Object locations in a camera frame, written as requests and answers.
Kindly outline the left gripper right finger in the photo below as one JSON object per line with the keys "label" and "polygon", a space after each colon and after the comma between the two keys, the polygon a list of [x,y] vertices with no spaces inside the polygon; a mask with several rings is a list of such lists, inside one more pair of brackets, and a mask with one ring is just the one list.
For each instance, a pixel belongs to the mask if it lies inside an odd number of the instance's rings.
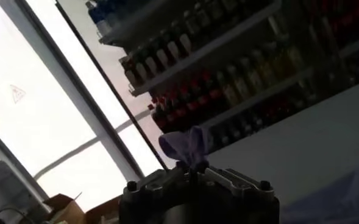
{"label": "left gripper right finger", "polygon": [[207,195],[239,200],[273,200],[274,188],[268,181],[257,181],[233,169],[210,166],[197,173]]}

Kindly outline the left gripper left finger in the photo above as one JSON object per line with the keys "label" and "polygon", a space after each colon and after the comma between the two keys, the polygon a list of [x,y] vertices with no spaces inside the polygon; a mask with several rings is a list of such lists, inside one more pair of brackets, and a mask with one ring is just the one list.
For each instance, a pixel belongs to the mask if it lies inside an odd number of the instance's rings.
{"label": "left gripper left finger", "polygon": [[171,170],[158,169],[139,181],[130,181],[123,190],[124,198],[162,198],[167,192],[189,180],[190,170],[175,167]]}

